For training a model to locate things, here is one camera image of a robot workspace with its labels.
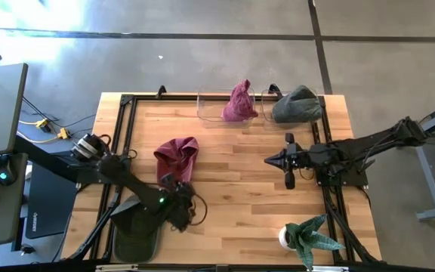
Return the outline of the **black diagonal beam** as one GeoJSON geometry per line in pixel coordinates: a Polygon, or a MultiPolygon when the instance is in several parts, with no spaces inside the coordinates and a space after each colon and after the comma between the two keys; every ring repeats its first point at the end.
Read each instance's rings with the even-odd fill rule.
{"type": "Polygon", "coordinates": [[[43,149],[23,139],[21,136],[15,137],[13,151],[14,153],[25,153],[30,161],[35,162],[37,165],[46,168],[50,172],[59,175],[68,181],[77,183],[78,172],[75,169],[70,168],[67,162],[47,153],[43,149]]]}

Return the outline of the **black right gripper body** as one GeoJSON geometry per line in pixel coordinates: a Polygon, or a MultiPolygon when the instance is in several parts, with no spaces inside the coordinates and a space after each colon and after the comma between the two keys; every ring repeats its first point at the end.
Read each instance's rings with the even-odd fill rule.
{"type": "Polygon", "coordinates": [[[295,142],[295,137],[292,133],[287,132],[285,134],[285,142],[285,187],[287,189],[294,189],[295,169],[297,169],[300,176],[307,181],[313,180],[315,178],[315,171],[311,168],[308,152],[306,150],[303,150],[301,146],[295,142]],[[308,178],[304,177],[301,173],[302,169],[311,170],[311,176],[308,178]]]}

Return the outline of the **clear plastic bin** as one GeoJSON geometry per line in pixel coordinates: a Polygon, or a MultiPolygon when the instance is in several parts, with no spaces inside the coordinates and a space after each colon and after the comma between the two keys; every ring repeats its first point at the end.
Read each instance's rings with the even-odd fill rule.
{"type": "Polygon", "coordinates": [[[196,112],[205,128],[247,128],[253,117],[244,121],[225,121],[221,114],[230,101],[231,89],[200,90],[197,93],[196,112]]]}
{"type": "MultiPolygon", "coordinates": [[[[282,96],[286,96],[289,92],[282,92],[282,96]]],[[[316,121],[314,121],[314,122],[299,122],[299,123],[277,123],[277,122],[275,122],[273,120],[273,117],[272,117],[272,108],[279,99],[280,98],[278,98],[275,94],[269,94],[268,91],[262,92],[261,113],[264,117],[265,129],[273,130],[273,131],[277,131],[279,129],[294,129],[294,128],[301,127],[301,126],[306,125],[306,124],[316,122],[316,121]]]]}

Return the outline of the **maroon baseball cap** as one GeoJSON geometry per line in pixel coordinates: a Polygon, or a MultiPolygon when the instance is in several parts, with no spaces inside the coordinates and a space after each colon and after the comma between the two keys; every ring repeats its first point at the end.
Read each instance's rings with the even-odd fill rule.
{"type": "Polygon", "coordinates": [[[223,108],[221,118],[226,122],[244,122],[258,116],[255,102],[248,94],[251,83],[243,79],[231,92],[230,101],[223,108]]]}
{"type": "Polygon", "coordinates": [[[157,159],[158,183],[166,185],[168,175],[172,175],[175,182],[190,183],[198,154],[199,144],[194,137],[175,138],[163,143],[153,152],[157,159]]]}

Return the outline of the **black computer mouse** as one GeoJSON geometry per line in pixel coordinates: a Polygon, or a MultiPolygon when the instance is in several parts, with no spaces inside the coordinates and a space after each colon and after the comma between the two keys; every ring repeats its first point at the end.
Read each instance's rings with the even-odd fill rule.
{"type": "Polygon", "coordinates": [[[16,181],[16,175],[8,158],[0,159],[0,184],[10,186],[16,181]]]}

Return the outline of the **dark green baseball cap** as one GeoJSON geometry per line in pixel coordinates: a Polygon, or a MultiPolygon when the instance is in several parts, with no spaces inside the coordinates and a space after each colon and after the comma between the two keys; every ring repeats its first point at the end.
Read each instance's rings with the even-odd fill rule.
{"type": "Polygon", "coordinates": [[[314,122],[322,116],[318,96],[305,85],[280,98],[272,108],[277,123],[314,122]]]}
{"type": "Polygon", "coordinates": [[[124,263],[144,263],[154,258],[162,221],[136,195],[128,197],[110,216],[113,257],[124,263]]]}

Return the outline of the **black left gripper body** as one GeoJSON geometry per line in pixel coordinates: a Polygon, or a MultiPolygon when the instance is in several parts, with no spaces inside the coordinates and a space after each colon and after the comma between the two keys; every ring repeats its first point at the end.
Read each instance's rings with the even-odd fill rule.
{"type": "Polygon", "coordinates": [[[171,200],[171,211],[167,219],[180,232],[184,232],[196,214],[193,211],[195,190],[190,183],[177,181],[172,173],[162,177],[162,184],[171,200]]]}

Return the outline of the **silver bracket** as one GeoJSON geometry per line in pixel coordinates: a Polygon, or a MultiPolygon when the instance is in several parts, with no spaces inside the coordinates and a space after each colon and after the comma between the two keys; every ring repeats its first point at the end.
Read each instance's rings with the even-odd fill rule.
{"type": "Polygon", "coordinates": [[[98,265],[95,272],[135,272],[139,270],[138,264],[105,264],[98,265]]]}
{"type": "Polygon", "coordinates": [[[341,266],[312,266],[311,269],[306,269],[306,272],[350,272],[349,267],[341,266]]]}

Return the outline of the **green snake plant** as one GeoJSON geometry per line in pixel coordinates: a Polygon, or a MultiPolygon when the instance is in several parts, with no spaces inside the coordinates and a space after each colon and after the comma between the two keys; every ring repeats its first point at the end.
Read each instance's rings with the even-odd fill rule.
{"type": "Polygon", "coordinates": [[[296,251],[298,258],[308,270],[313,269],[312,249],[334,251],[345,248],[334,239],[318,232],[326,218],[327,215],[318,215],[300,224],[285,225],[285,232],[289,238],[286,245],[296,251]]]}

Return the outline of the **black Husky cabinet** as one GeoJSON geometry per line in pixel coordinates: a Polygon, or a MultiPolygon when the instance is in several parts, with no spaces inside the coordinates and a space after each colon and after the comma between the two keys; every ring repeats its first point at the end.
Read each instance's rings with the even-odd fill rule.
{"type": "Polygon", "coordinates": [[[33,163],[29,182],[26,238],[63,233],[76,198],[76,185],[33,163]]]}

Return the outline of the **white plant pot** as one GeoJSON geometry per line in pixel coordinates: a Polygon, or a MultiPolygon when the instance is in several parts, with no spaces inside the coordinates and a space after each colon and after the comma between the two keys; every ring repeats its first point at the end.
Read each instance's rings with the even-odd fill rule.
{"type": "Polygon", "coordinates": [[[278,235],[278,238],[279,238],[279,244],[281,245],[281,247],[283,247],[283,248],[284,248],[285,250],[287,250],[287,251],[294,251],[294,249],[292,249],[292,248],[289,246],[289,243],[290,243],[290,236],[289,236],[289,233],[288,233],[286,227],[283,227],[283,228],[280,230],[279,235],[278,235]]]}

